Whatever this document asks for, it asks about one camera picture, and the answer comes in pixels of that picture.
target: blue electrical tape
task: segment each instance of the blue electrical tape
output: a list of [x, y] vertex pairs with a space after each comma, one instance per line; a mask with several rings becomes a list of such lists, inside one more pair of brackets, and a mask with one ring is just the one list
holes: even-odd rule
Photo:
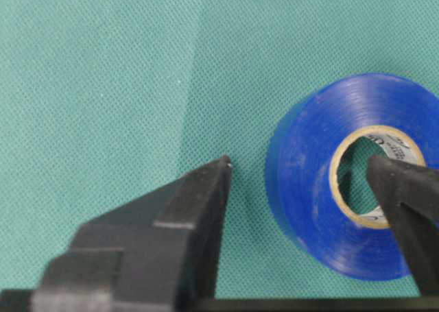
[[363, 280], [410, 271], [378, 207], [355, 214], [338, 190], [341, 155], [359, 137], [390, 158], [439, 168], [439, 100], [395, 75], [345, 78], [279, 122], [265, 164], [270, 208], [283, 232], [330, 268]]

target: teal fabric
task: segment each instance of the teal fabric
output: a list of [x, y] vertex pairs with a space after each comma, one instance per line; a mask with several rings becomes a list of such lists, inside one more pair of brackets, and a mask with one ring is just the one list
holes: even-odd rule
[[418, 295], [411, 277], [353, 280], [298, 250], [263, 162], [278, 120], [341, 77], [438, 94], [438, 0], [0, 0], [0, 14], [1, 288], [36, 285], [79, 223], [227, 153], [218, 297]]

